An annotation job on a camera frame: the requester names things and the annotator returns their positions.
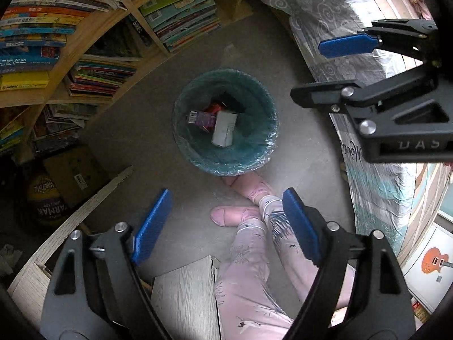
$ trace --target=orange electric guitar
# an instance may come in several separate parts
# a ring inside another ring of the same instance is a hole
[[[422,271],[431,273],[433,271],[440,272],[444,266],[453,267],[453,263],[447,262],[448,254],[441,254],[439,249],[434,247],[425,253],[422,261]]]

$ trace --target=green trash can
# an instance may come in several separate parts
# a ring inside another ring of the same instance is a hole
[[[228,93],[244,106],[233,144],[221,148],[208,134],[187,124],[190,111],[202,111],[213,97]],[[209,71],[192,80],[174,103],[173,136],[183,156],[201,170],[234,176],[260,168],[276,148],[279,121],[273,98],[257,79],[233,69]]]

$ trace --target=gray floor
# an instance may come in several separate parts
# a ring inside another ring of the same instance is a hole
[[[248,200],[223,185],[220,178],[186,162],[171,134],[172,105],[182,88],[197,75],[219,67],[243,70],[258,78],[276,100],[281,120],[279,146],[259,173],[280,194],[294,187],[307,205],[326,219],[353,229],[346,182],[339,170],[339,142],[328,118],[296,106],[291,88],[311,81],[309,71],[288,34],[266,7],[214,32],[154,70],[112,106],[86,132],[87,142],[112,175],[133,165],[135,172],[92,213],[88,223],[108,229],[115,222],[144,217],[162,187],[174,194],[174,208],[151,258],[141,267],[152,277],[208,254],[226,260],[234,228],[209,219],[219,204],[248,205]],[[295,316],[300,303],[269,249],[269,287],[278,303]]]

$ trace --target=patterned bedding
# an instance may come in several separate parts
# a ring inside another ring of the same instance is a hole
[[[316,81],[358,79],[365,84],[415,67],[419,62],[375,50],[326,59],[320,41],[356,33],[385,18],[429,18],[421,0],[261,0],[289,15],[296,43]],[[385,232],[400,262],[429,228],[446,192],[450,168],[441,164],[370,164],[345,115],[331,115],[341,142],[354,206],[356,231]]]

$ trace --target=screw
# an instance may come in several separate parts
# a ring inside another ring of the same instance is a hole
[[[354,88],[352,87],[344,87],[342,90],[341,90],[341,95],[343,97],[350,97],[354,94]]]
[[[123,231],[125,231],[127,229],[127,223],[126,222],[119,222],[115,225],[115,231],[117,233],[122,233]]]
[[[384,233],[381,231],[381,230],[375,230],[373,231],[373,236],[376,238],[376,239],[383,239],[384,238]]]
[[[80,232],[80,230],[74,230],[70,237],[72,240],[77,240],[78,238],[80,238],[80,236],[82,235],[82,233]]]
[[[340,228],[340,225],[338,225],[335,221],[329,221],[327,223],[327,228],[330,231],[337,231]]]
[[[359,125],[362,134],[370,135],[376,132],[377,125],[373,120],[364,120]]]

